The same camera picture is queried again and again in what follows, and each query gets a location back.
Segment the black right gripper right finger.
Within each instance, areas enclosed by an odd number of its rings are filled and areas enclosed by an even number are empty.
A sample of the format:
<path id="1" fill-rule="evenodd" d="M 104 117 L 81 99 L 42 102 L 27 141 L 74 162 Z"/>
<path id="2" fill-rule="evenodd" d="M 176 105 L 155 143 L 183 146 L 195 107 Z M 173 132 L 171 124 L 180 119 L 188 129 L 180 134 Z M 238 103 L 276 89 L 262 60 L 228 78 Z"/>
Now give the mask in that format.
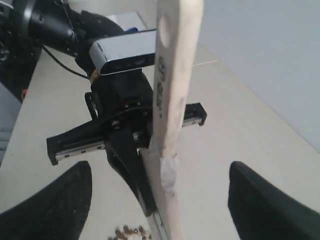
<path id="1" fill-rule="evenodd" d="M 320 214 L 240 161 L 229 168 L 227 206 L 242 240 L 318 240 Z"/>

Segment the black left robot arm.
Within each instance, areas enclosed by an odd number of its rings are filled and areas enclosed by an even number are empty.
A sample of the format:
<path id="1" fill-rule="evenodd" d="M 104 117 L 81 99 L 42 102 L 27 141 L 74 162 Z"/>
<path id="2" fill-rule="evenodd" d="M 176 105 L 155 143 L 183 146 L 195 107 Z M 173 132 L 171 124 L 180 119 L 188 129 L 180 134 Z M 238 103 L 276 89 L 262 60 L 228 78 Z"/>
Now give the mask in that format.
<path id="1" fill-rule="evenodd" d="M 156 28 L 124 30 L 65 0 L 1 1 L 6 39 L 74 57 L 90 81 L 91 120 L 46 140 L 51 163 L 105 149 L 146 216 L 177 216 L 180 133 L 207 118 L 200 103 L 186 102 L 202 15 L 201 0 L 160 0 Z"/>

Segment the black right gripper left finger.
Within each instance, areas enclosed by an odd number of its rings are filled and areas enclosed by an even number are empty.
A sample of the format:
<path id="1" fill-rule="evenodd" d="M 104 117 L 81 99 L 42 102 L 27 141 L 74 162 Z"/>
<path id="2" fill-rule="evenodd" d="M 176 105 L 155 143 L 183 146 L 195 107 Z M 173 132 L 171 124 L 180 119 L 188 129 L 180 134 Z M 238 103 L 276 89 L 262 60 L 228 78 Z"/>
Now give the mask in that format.
<path id="1" fill-rule="evenodd" d="M 80 161 L 41 191 L 0 215 L 2 240 L 77 240 L 92 200 L 92 171 Z"/>

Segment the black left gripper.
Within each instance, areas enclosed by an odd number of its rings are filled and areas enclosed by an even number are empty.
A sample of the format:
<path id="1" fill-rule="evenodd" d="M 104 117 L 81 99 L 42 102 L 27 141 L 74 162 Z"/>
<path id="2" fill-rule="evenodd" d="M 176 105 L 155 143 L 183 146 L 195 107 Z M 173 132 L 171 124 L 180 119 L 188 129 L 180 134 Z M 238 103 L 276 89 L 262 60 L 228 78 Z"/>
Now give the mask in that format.
<path id="1" fill-rule="evenodd" d="M 143 214 L 151 216 L 156 210 L 151 186 L 142 157 L 135 143 L 141 147 L 147 140 L 146 126 L 152 125 L 150 136 L 160 158 L 173 159 L 178 152 L 178 141 L 184 126 L 205 124 L 207 113 L 200 103 L 187 104 L 191 74 L 183 73 L 186 80 L 174 73 L 156 70 L 153 102 L 142 94 L 133 102 L 119 102 L 116 110 L 98 114 L 104 107 L 99 93 L 85 94 L 92 120 L 60 135 L 47 139 L 47 154 L 53 165 L 71 156 L 102 149 L 105 140 L 107 161 L 129 186 Z"/>

